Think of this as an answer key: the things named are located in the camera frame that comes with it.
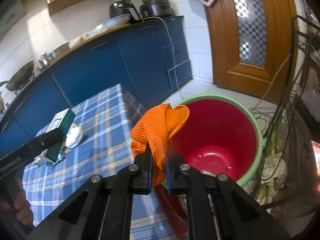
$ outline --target blue plaid tablecloth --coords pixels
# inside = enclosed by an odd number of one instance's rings
[[[143,115],[142,105],[120,84],[72,108],[81,125],[81,144],[65,150],[56,166],[26,166],[23,185],[38,225],[92,175],[116,174],[133,163],[130,129]],[[130,240],[176,239],[154,191],[134,195]]]

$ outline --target cabinet handle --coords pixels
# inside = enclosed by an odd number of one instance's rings
[[[3,132],[6,128],[7,128],[7,125],[9,124],[9,122],[11,121],[12,119],[12,116],[9,118],[9,120],[6,122],[6,124],[4,125],[4,127],[2,128],[1,132]]]
[[[147,27],[143,27],[143,28],[140,28],[139,31],[142,31],[142,30],[145,30],[145,29],[148,29],[148,28],[153,28],[154,25],[150,25],[150,26],[147,26]]]
[[[97,49],[97,48],[99,48],[99,47],[101,47],[101,46],[103,46],[103,45],[105,45],[105,44],[108,44],[108,43],[111,42],[111,41],[112,41],[112,40],[105,41],[105,42],[103,42],[103,43],[101,43],[101,44],[93,47],[92,49]]]
[[[28,99],[28,97],[26,97],[26,98],[20,103],[20,105],[18,105],[18,107],[16,108],[16,110],[14,111],[14,113],[16,113],[16,112],[19,110],[19,108],[25,103],[25,101],[27,101],[27,99]]]

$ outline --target kitchen countertop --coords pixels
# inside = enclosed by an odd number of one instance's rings
[[[163,18],[163,19],[169,19],[169,18],[181,18],[183,16],[171,16],[171,17],[166,17],[166,18]],[[12,114],[14,113],[15,109],[18,107],[18,104],[17,104],[17,100],[18,98],[20,97],[21,94],[24,94],[24,92],[28,89],[28,87],[36,82],[36,80],[38,80],[42,73],[45,73],[47,72],[48,69],[52,68],[57,62],[59,62],[59,60],[61,60],[62,58],[64,58],[65,56],[69,55],[70,53],[76,51],[78,48],[84,46],[85,44],[88,44],[102,36],[106,36],[108,34],[111,34],[111,33],[114,33],[114,32],[118,32],[120,30],[123,30],[123,29],[131,29],[131,28],[137,28],[139,27],[140,25],[151,25],[153,24],[154,22],[156,21],[160,21],[159,19],[153,19],[153,20],[148,20],[148,21],[144,21],[144,22],[140,22],[140,23],[136,23],[136,24],[124,24],[124,25],[121,25],[119,27],[116,27],[116,28],[113,28],[113,29],[110,29],[110,30],[106,30],[105,32],[103,33],[100,33],[94,37],[91,37],[83,42],[81,42],[80,44],[72,47],[71,49],[67,50],[66,52],[62,53],[59,57],[57,57],[56,59],[54,59],[53,61],[50,62],[50,66],[47,67],[44,71],[42,71],[39,75],[37,75],[33,80],[31,80],[21,91],[20,93],[14,98],[14,100],[11,102],[11,104],[9,105],[9,107],[6,109],[6,111],[4,112],[4,114],[1,116],[0,118],[0,132],[2,130],[2,127],[3,127],[3,122],[5,122],[4,119],[10,119]]]

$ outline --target door glass panel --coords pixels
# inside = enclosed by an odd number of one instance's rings
[[[240,63],[264,67],[267,27],[262,0],[234,0],[239,29]]]

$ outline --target metal bolt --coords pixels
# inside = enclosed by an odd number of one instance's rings
[[[99,182],[100,180],[101,180],[101,177],[100,177],[99,175],[93,175],[93,176],[91,177],[91,181],[92,181],[93,183]]]
[[[221,180],[221,181],[227,181],[228,180],[228,175],[224,174],[224,173],[221,173],[221,174],[218,175],[218,179]]]
[[[130,170],[130,171],[137,171],[138,169],[139,169],[139,166],[136,165],[136,164],[131,164],[131,165],[129,166],[129,170]]]
[[[182,171],[188,171],[190,169],[190,166],[188,164],[181,164],[180,165],[180,170]]]

